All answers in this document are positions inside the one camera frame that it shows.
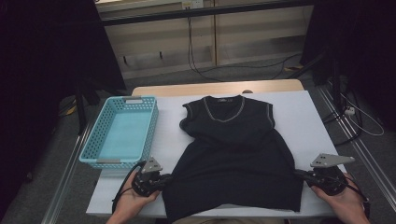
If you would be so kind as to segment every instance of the metal rail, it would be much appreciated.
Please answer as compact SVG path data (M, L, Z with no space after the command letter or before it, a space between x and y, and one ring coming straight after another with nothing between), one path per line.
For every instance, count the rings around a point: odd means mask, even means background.
M329 91L324 91L323 89L319 89L319 93L325 101L327 107L331 111L336 111L335 106L332 104L332 95ZM338 124L341 129L345 133L346 137L350 138L354 136L357 131L353 128L352 124L349 122L347 118L342 116L340 119L337 119ZM389 180L388 176L376 162L373 155L370 153L370 150L364 145L363 141L360 138L357 138L355 141L351 142L353 148L356 150L357 154L361 158L364 166L369 171L370 175L373 177L375 183L379 186L385 198L388 200L390 206L396 212L396 188Z
M146 22L146 21L165 21L173 19L181 19L188 17L202 17L220 14L229 14L237 12L247 12L247 11L258 11L285 7L305 7L313 6L316 4L329 4L338 2L339 0L278 0L264 3L256 4L245 4L227 7L204 7L195 8L189 10L176 10L169 12L160 12L146 15L138 16L126 16L126 17L115 17L102 19L101 21L84 21L84 22L68 22L62 24L56 24L55 27L65 27L65 26L113 26L113 25L123 25L130 23Z
M61 212L62 205L64 204L64 198L70 187L74 172L76 171L78 156L93 128L94 116L97 116L97 114L98 109L96 109L93 118L90 118L90 120L88 121L88 125L86 126L84 132L78 136L76 144L73 148L72 155L70 156L69 162L64 169L61 181L59 182L58 187L56 188L55 193L53 194L52 199L49 203L46 214L41 221L42 224L56 223L59 213Z

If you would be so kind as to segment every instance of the electrical cable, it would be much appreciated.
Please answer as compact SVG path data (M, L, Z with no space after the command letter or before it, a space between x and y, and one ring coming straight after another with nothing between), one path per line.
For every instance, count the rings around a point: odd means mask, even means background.
M361 193L361 197L363 198L363 209L364 209L364 215L366 215L367 218L370 218L370 200L369 198L367 198L363 192L361 191L361 188L359 187L358 183L356 183L356 181L354 181L352 178L349 178L346 176L346 179L348 179L350 182L352 182L359 190L359 192Z
M321 120L324 122L324 121L326 121L326 119L328 119L328 118L331 117L332 115L336 115L336 113L335 113L335 112L332 112L332 113L326 115L326 116L325 116L324 118L322 118Z
M385 131L384 131L384 128L382 128L382 126L381 126L375 119L373 119L370 115L368 115L366 112L364 112L363 110L361 110L358 106L352 104L352 102L350 102L350 101L345 97L344 94L341 94L341 96L342 96L344 99L346 99L352 106L354 106L356 109L358 109L361 113L363 113L365 116L367 116L369 119L371 119L376 125L378 125L378 127L381 129L381 133L370 133L370 132L368 132L367 130L363 129L363 127L361 127L359 124L357 124L357 123L352 119L352 117L350 117L350 115L349 115L349 119L351 120L352 123L354 123L354 124L355 124L358 128L360 128L362 131L364 131L364 132L366 132L366 133L368 133L368 134L370 134L370 135L373 135L373 136L381 136L381 135L384 134L384 132L385 132Z
M189 57L188 57L188 58L189 58L189 65L190 65L191 70L194 71L194 72L196 72L196 73L198 73L201 77L204 77L204 78L206 78L206 79L215 80L215 81L219 81L219 82L224 82L223 80L220 80L220 79L217 79L217 78L206 77L206 76L204 76L204 75L197 69L197 67L195 66L194 54L193 54L193 52L192 52L191 18L188 17L187 20L188 20L188 22L189 22L189 40L190 40L190 41L189 41ZM191 59L192 59L192 64L194 65L194 68L195 68L195 69L192 68L192 66L191 66L190 56L191 56Z
M217 67L213 67L213 68L209 68L203 71L199 71L198 68L195 65L195 60L194 60L194 55L193 55L193 51L192 51L192 28L191 28L191 18L188 17L188 24L189 24L189 54L188 54L188 60L189 60L189 66L190 69L192 71L194 71L195 73L198 73L201 77L207 78L207 79L211 79L211 80L215 80L215 81L219 81L219 82L224 82L223 80L217 79L217 78L213 78L213 77L206 77L203 75L203 73L207 73L209 71L215 70L215 69L220 69L220 68L266 68L266 67L272 67L272 66L277 66L282 64L281 70L272 78L270 79L275 79L276 77L278 77L280 74L282 74L282 71L285 67L285 62L290 60L293 57L296 56L300 56L302 55L302 53L296 53L293 54L291 56L289 56L288 58L282 60L279 63L273 63L273 64L268 64L268 65L263 65L263 66L247 66L247 65L225 65L225 66L217 66Z
M303 18L304 18L305 32L308 32L308 26L306 25L306 19L305 19L305 8L306 7L303 7Z
M353 95L353 97L354 97L354 100L355 100L356 104L359 106L359 102L358 102L358 99L357 99L357 97L356 97L355 92L354 92L353 90L349 90L349 91L352 92L352 95ZM334 120L340 119L340 118L341 118L341 116L338 115L338 116L335 117L334 119L324 121L324 123L329 123L329 122L331 122L331 121L334 121ZM362 118L361 118L361 112L360 112L360 111L359 111L359 115L357 114L356 119L357 119L359 125L362 127L363 124L362 124ZM357 139L357 138L360 137L360 136L361 136L361 129L358 129L358 131L357 131L355 134L353 134L350 138L348 138L346 141L343 141L343 142L340 142L340 143L336 143L336 144L334 144L334 146L335 146L335 147L339 147L339 146L341 146L341 145L350 143L350 142L352 142L353 140Z
M318 173L315 173L315 174L316 174L317 176L320 176L320 177L328 178L328 179L330 179L330 180L332 180L332 181L334 181L334 182L336 182L336 183L338 183L338 184L344 185L345 187L347 187L347 188L349 188L349 189L352 189L352 190L355 191L357 194L359 194L359 195L363 198L363 201L364 201L364 202L368 202L368 201L369 201L369 199L363 194L363 192L361 192L361 190L359 189L359 186L356 184L356 182L353 181L351 178L345 176L346 179L350 180L353 184L355 184L355 185L357 186L357 189L354 188L354 187L352 187L352 186L350 186L349 184L346 184L346 183L340 181L340 180L337 179L337 178L332 177L332 176L321 175L321 174L318 174Z
M129 176L131 176L132 172L137 168L137 167L143 167L145 164L144 161L140 161L138 162L134 167L132 167L132 169L129 171L128 175L125 176L125 179L122 181L122 184L120 186L119 191L117 191L116 197L113 199L113 205L112 205L112 213L114 213L114 211L116 211L117 208L117 203L119 202L120 197L122 196L123 193L125 193L127 190L131 189L128 188L126 190L122 190L126 181L129 179Z
M354 91L352 91L352 95L354 97L354 100L355 100L356 104L358 105L359 103L358 103L358 100L356 98L356 94L355 94ZM356 119L358 120L359 125L362 127L363 126L363 120L361 118L361 113L359 113L359 115L356 116ZM346 143L350 143L350 142L352 142L353 140L357 139L360 136L361 136L361 129L358 129L358 131L354 135L352 135L349 139L347 139L344 142L334 144L334 146L335 147L339 147L339 146L344 145Z

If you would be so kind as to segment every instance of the black cable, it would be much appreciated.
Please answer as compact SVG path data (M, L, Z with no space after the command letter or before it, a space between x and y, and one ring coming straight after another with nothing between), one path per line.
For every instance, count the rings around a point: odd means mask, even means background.
M112 213L114 213L114 211L116 211L117 203L119 202L119 199L120 199L121 195L122 195L123 193L125 193L127 190L131 189L131 188L128 188L128 189L126 189L126 190L122 190L123 187L124 187L124 185L125 185L125 183L126 183L126 181L127 181L128 178L129 178L129 176L131 176L131 173L132 173L137 167L143 167L145 164L146 164L145 161L140 161L140 162L138 162L134 167L132 167L132 169L129 171L128 175L125 176L125 179L122 181L122 184L121 184L121 186L120 186L120 188L119 188L119 191L117 191L116 197L113 199L113 205L112 205L112 208L111 208Z
M220 68L266 68L266 67L272 67L272 66L276 66L276 65L280 65L282 64L282 68L280 69L280 71L272 78L270 79L275 79L276 77L278 77L280 74L282 74L283 68L285 67L285 62L290 60L293 57L296 56L300 56L302 55L302 53L297 53L297 54L293 54L291 56L289 56L288 58L282 60L279 63L273 63L273 64L268 64L268 65L263 65L263 66L247 66L247 65L226 65L226 66L217 66L214 68L209 68L207 70L204 71L199 71L198 68L195 66L195 60L194 60L194 55L193 55L193 51L192 51L192 28L191 28L191 18L187 18L188 23L189 23L189 55L188 55L188 59L189 59L189 66L190 69L192 71L194 71L195 73L198 73L201 77L207 78L207 79L211 79L211 80L215 80L215 81L219 81L219 82L224 82L223 80L217 79L217 78L213 78L213 77L206 77L203 75L203 73L215 70L215 69L220 69Z
M217 78L206 77L206 76L204 76L204 75L197 69L197 67L195 66L194 54L193 54L193 52L192 52L191 18L188 17L187 20L188 20L188 22L189 22L189 57L188 57L188 58L189 58L189 65L190 65L191 70L194 71L194 72L196 72L196 73L198 73L201 77L204 77L204 78L206 78L206 79L211 79L211 80L215 80L215 81L219 81L219 82L224 82L223 80L220 80L220 79L217 79ZM194 68L195 68L195 69L192 68L192 66L191 66L190 56L191 56L191 58L192 58L192 64L194 65Z
M303 7L303 18L304 18L304 25L305 25L305 32L308 32L308 26L306 25L306 19L305 19L305 7Z
M337 116L335 116L334 118L328 119L328 120L323 120L323 123L324 123L324 124L327 124L327 123L333 122L333 121L335 121L335 120L340 119L341 117L343 117L344 114L345 114L345 109L343 109L342 112L339 113L339 114L338 114Z
M357 106L357 107L360 107L355 92L354 92L354 91L351 91L351 92L352 92L352 95L353 95L353 97L354 97L354 101L355 101L356 106ZM356 119L357 119L357 121L358 121L358 123L359 123L359 126L363 127L363 121L362 121L362 118L361 118L361 112L360 112L359 110L358 110L358 113L359 113L359 115L356 115ZM347 140L344 141L344 142L334 144L334 146L335 146L335 147L339 147L339 146L344 145L344 144L346 144L346 143L350 143L350 142L352 142L353 140L357 139L357 138L360 137L360 136L361 136L361 129L358 129L358 131L357 131L352 137L350 137L349 139L347 139Z
M322 118L321 120L324 122L324 121L326 121L329 117L331 117L332 115L335 115L335 112L330 113L329 115L325 116L325 117Z
M351 178L345 176L346 179L350 180L352 183L354 183L354 184L357 186L357 189L354 188L354 187L352 187L352 186L350 186L349 184L346 184L346 183L342 182L341 180L339 180L339 179L337 179L337 178L334 178L334 177L331 177L331 176L328 176L328 175L321 175L321 174L319 174L319 173L315 173L315 174L316 174L317 176L320 176L320 177L328 178L328 179L330 179L330 180L332 180L332 181L334 181L334 182L337 182L338 184L344 185L345 187L347 187L347 188L349 188L349 189L352 189L352 190L355 191L357 194L359 194L359 195L363 198L363 201L364 201L364 202L368 202L368 201L369 201L369 199L363 194L363 192L361 192L361 190L359 189L359 187L358 187L358 185L356 184L356 182L353 181Z

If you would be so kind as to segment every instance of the human hand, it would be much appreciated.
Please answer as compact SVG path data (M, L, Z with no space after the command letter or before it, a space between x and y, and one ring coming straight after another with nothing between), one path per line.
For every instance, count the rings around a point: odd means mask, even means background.
M107 224L126 223L129 219L135 217L147 203L155 201L157 196L160 194L158 190L153 192L148 197L137 194L133 189L131 189L132 181L134 180L135 175L136 172L133 171L128 180L125 182L122 191L128 190L120 196L116 210L107 221Z
M351 178L349 174L344 174L346 177ZM349 179L347 183L357 189L358 187ZM363 198L353 191L352 189L345 188L341 193L329 196L322 189L312 186L311 189L317 196L324 200L332 208L334 213L346 224L364 224L370 223L364 214Z

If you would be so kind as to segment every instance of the black curtain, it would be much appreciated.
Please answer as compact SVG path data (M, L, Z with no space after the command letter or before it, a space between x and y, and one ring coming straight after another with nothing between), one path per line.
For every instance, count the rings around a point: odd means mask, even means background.
M0 0L0 218L34 169L59 102L75 94L77 80L125 89L104 27L60 26L98 20L92 0Z
M304 44L302 64L323 50L327 57L314 67L314 80L323 84L332 75L332 62L349 88L360 93L384 124L396 130L396 7L392 1L351 0L317 5Z

